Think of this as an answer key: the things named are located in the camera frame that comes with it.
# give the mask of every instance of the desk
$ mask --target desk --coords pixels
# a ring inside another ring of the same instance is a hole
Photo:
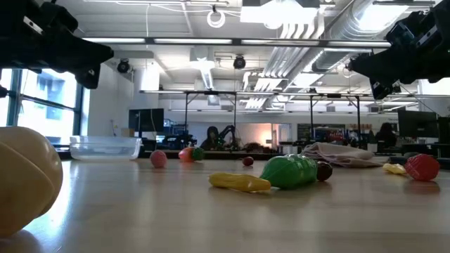
[[[403,153],[418,152],[436,157],[450,157],[450,144],[424,143],[424,144],[403,144]]]
[[[259,176],[263,166],[64,162],[54,206],[0,240],[0,252],[448,252],[450,172],[424,183],[340,168],[327,183],[268,195],[207,181],[218,171]]]

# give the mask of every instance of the tan toy object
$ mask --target tan toy object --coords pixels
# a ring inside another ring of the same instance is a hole
[[[385,164],[382,166],[382,169],[384,169],[386,172],[395,174],[395,175],[406,175],[406,170],[401,166],[400,164]]]
[[[45,214],[58,197],[63,168],[41,134],[25,127],[0,127],[0,238]]]

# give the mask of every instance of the small red ball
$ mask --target small red ball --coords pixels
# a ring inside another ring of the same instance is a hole
[[[167,163],[166,153],[162,152],[161,150],[153,151],[150,155],[150,161],[155,168],[164,168]]]
[[[409,176],[419,181],[433,180],[439,173],[439,162],[429,155],[416,155],[408,159],[405,170]]]
[[[253,157],[246,157],[242,160],[244,166],[252,166],[253,162],[254,162]]]

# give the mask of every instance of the green toy object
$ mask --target green toy object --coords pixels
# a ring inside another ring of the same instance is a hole
[[[195,161],[201,161],[205,158],[205,151],[202,148],[195,148],[192,152],[192,158]]]
[[[295,189],[316,181],[317,164],[301,155],[274,157],[264,166],[261,179],[266,179],[274,187]]]

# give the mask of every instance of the plastic container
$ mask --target plastic container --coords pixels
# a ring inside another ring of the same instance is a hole
[[[140,138],[73,136],[70,137],[70,154],[74,159],[133,160],[139,155]]]

